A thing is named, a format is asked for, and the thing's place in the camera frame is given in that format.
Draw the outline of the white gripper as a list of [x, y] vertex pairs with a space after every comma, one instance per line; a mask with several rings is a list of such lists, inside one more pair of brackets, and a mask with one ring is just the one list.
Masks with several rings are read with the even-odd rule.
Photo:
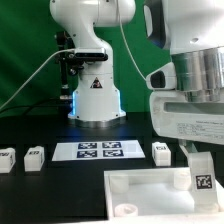
[[149, 102], [155, 132], [182, 139], [186, 157], [197, 152], [192, 141], [224, 145], [224, 94], [218, 102], [192, 103], [181, 92], [154, 91]]

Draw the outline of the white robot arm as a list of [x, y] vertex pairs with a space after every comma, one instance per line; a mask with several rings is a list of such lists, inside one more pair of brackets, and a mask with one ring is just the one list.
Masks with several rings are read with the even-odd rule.
[[[135, 0], [50, 0], [50, 12], [71, 37], [68, 61], [78, 76], [70, 118], [87, 127], [124, 117], [113, 83], [112, 47], [97, 27], [121, 26]], [[191, 147], [224, 145], [224, 0], [145, 0], [148, 39], [170, 52], [168, 64], [149, 74], [155, 132]]]

